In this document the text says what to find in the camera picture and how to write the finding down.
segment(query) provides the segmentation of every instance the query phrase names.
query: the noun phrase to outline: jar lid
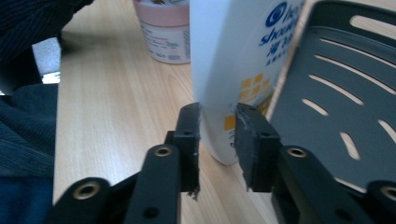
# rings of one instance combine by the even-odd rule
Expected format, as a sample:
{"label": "jar lid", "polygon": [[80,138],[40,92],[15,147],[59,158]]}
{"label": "jar lid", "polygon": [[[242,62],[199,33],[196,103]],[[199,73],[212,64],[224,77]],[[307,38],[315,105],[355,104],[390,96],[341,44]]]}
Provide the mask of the jar lid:
{"label": "jar lid", "polygon": [[155,26],[182,26],[190,23],[190,0],[133,0],[142,22]]}

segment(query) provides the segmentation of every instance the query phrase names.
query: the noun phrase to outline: yellow pattern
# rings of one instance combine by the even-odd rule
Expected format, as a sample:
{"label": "yellow pattern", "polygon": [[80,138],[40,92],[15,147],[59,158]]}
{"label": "yellow pattern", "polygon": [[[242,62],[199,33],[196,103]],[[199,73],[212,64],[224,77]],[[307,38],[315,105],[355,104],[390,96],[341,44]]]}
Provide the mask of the yellow pattern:
{"label": "yellow pattern", "polygon": [[235,128],[235,116],[227,116],[224,119],[224,130],[229,131]]}

